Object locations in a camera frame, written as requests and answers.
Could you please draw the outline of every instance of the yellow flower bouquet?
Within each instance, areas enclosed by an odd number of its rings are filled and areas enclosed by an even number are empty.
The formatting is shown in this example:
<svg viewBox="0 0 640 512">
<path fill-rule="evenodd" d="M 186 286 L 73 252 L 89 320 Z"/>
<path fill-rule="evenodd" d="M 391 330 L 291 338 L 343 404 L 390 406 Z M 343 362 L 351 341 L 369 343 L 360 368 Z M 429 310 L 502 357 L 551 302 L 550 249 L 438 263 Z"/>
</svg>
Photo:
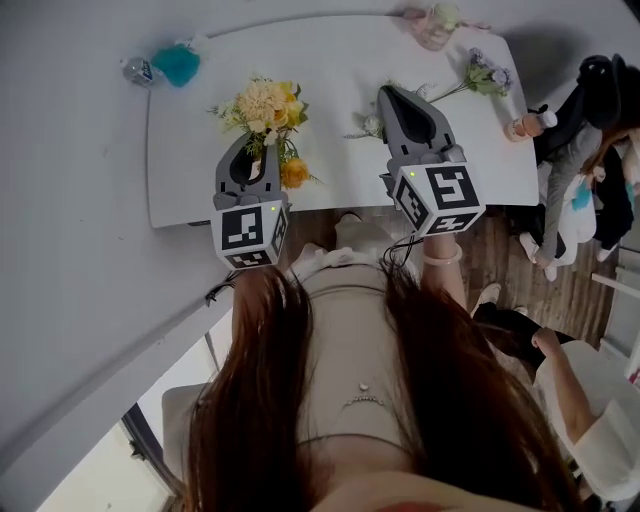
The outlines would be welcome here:
<svg viewBox="0 0 640 512">
<path fill-rule="evenodd" d="M 319 181 L 309 173 L 290 139 L 291 132 L 297 132 L 296 128 L 308 119 L 309 105 L 298 99 L 300 92 L 300 85 L 293 82 L 254 77 L 234 101 L 211 109 L 222 122 L 224 131 L 240 128 L 251 133 L 246 150 L 256 160 L 260 159 L 265 146 L 278 145 L 280 182 L 287 189 L 299 188 L 308 180 Z"/>
</svg>

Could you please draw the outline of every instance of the purple flower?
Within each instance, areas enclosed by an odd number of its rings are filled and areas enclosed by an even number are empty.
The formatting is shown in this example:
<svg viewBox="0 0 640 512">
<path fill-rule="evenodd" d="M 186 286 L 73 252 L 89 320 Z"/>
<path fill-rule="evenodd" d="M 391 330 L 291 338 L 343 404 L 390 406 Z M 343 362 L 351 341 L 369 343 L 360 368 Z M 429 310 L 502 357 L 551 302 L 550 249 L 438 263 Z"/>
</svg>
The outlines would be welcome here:
<svg viewBox="0 0 640 512">
<path fill-rule="evenodd" d="M 485 64 L 484 53 L 480 48 L 471 48 L 469 50 L 469 61 L 471 64 L 483 66 Z"/>
<path fill-rule="evenodd" d="M 509 75 L 505 73 L 504 69 L 498 68 L 491 74 L 491 80 L 500 87 L 506 87 L 509 82 Z"/>
</svg>

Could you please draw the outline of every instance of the bracelet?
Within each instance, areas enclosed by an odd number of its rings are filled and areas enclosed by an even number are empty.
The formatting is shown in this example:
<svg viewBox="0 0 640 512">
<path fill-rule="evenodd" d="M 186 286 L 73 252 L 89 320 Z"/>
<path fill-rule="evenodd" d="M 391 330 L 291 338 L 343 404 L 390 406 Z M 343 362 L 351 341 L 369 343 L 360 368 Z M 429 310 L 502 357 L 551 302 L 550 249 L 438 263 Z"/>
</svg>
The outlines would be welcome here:
<svg viewBox="0 0 640 512">
<path fill-rule="evenodd" d="M 452 263 L 456 263 L 462 259 L 462 247 L 456 244 L 456 254 L 453 258 L 432 258 L 426 254 L 422 255 L 422 260 L 425 265 L 431 265 L 432 267 L 446 267 Z"/>
</svg>

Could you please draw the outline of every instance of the wrist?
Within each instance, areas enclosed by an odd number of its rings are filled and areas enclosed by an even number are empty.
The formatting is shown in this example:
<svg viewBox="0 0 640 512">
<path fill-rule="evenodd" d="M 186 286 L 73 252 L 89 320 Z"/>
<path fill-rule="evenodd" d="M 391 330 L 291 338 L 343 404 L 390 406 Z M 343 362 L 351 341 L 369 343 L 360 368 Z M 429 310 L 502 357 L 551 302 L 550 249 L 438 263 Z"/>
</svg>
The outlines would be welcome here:
<svg viewBox="0 0 640 512">
<path fill-rule="evenodd" d="M 554 363 L 560 363 L 567 360 L 567 354 L 565 354 L 560 345 L 550 349 L 549 353 L 546 354 L 546 357 Z"/>
<path fill-rule="evenodd" d="M 436 235 L 424 239 L 423 253 L 435 259 L 454 258 L 458 252 L 456 238 L 453 235 Z"/>
</svg>

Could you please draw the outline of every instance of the cable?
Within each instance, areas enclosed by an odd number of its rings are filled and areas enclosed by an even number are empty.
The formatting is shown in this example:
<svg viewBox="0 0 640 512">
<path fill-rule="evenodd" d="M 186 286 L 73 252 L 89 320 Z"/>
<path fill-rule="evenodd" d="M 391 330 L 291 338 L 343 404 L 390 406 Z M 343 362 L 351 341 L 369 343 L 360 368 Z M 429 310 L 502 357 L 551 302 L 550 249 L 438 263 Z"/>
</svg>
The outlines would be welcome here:
<svg viewBox="0 0 640 512">
<path fill-rule="evenodd" d="M 409 256 L 411 255 L 411 249 L 413 248 L 413 246 L 422 243 L 422 241 L 424 240 L 424 238 L 422 237 L 416 239 L 415 236 L 416 236 L 415 233 L 412 233 L 398 240 L 391 247 L 387 248 L 387 250 L 384 252 L 384 255 L 382 256 L 382 259 L 385 261 L 391 262 L 390 258 L 392 257 L 393 253 L 399 249 L 403 249 L 406 247 L 407 252 L 404 255 L 404 259 L 402 260 L 402 263 L 400 263 L 400 266 L 404 266 L 409 260 Z M 406 240 L 407 238 L 409 239 L 409 241 L 406 243 L 403 243 L 403 241 Z"/>
<path fill-rule="evenodd" d="M 224 281 L 222 281 L 221 283 L 218 283 L 213 288 L 211 288 L 211 290 L 209 290 L 209 293 L 207 293 L 204 296 L 204 300 L 205 300 L 205 303 L 207 304 L 207 307 L 209 307 L 209 305 L 211 304 L 211 301 L 216 302 L 216 296 L 222 290 L 224 290 L 227 287 L 229 287 L 229 288 L 235 288 L 236 287 L 236 283 L 234 283 L 233 280 L 236 277 L 238 277 L 238 275 L 240 275 L 240 272 L 238 270 L 233 270 L 233 271 L 229 272 L 227 274 L 227 277 L 224 278 Z"/>
</svg>

